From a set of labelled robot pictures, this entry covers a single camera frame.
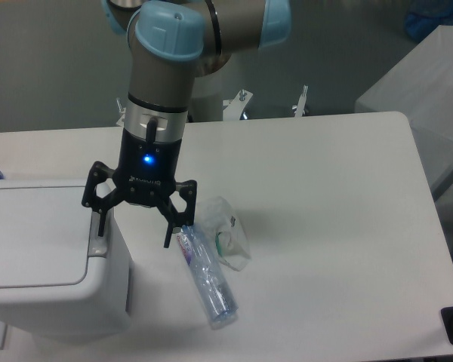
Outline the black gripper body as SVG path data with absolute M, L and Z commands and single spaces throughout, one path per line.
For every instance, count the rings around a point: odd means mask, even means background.
M 125 201 L 148 207 L 171 206 L 181 143 L 148 143 L 122 131 L 118 167 L 112 175 L 116 186 L 112 205 Z

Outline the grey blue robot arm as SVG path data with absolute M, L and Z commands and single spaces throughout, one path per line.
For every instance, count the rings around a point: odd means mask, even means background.
M 175 179 L 200 61 L 284 42 L 291 31 L 287 1 L 105 1 L 132 56 L 119 161 L 91 166 L 82 204 L 102 238 L 108 214 L 122 202 L 153 207 L 167 235 L 194 223 L 197 183 Z

